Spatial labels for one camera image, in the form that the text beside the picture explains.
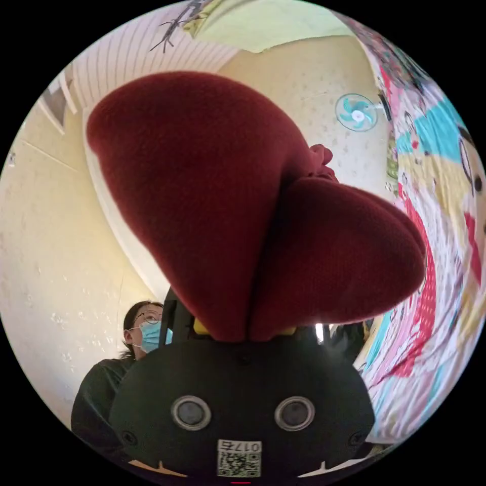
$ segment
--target eyeglasses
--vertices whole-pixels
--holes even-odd
[[[140,325],[143,325],[144,323],[155,324],[162,320],[162,314],[155,314],[155,312],[151,311],[142,312],[141,314],[137,315],[137,317],[135,318],[135,322],[138,320],[139,317],[143,318],[142,324]]]

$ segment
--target fan blade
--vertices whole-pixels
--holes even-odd
[[[353,110],[365,111],[368,108],[368,104],[364,101],[358,101],[354,106]]]
[[[370,123],[373,123],[373,117],[367,111],[364,111],[363,115],[368,119]]]
[[[348,113],[353,113],[353,107],[351,106],[351,103],[349,103],[349,98],[345,98],[345,100],[343,101],[343,108]]]
[[[341,119],[343,119],[345,122],[352,122],[354,118],[351,115],[339,115]]]
[[[364,120],[361,120],[359,123],[357,123],[357,124],[354,126],[354,128],[355,128],[356,130],[359,130],[360,128],[362,128],[362,127],[363,127],[363,125],[364,125],[364,124],[365,124],[365,121],[364,121]]]

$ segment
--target red knit hat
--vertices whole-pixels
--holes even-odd
[[[425,246],[391,204],[340,184],[270,100],[169,72],[104,98],[88,141],[118,208],[219,341],[266,341],[389,310],[424,278]]]

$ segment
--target wall fan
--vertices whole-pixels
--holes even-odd
[[[336,117],[347,129],[366,132],[376,125],[379,109],[386,114],[382,103],[373,103],[363,95],[349,93],[336,102]]]

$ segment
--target woman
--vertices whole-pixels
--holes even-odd
[[[118,462],[141,465],[127,456],[109,424],[111,405],[130,366],[158,348],[162,310],[159,302],[138,302],[123,322],[124,344],[119,359],[104,359],[94,365],[83,379],[71,412],[72,432],[92,449]],[[167,331],[166,344],[172,340]]]

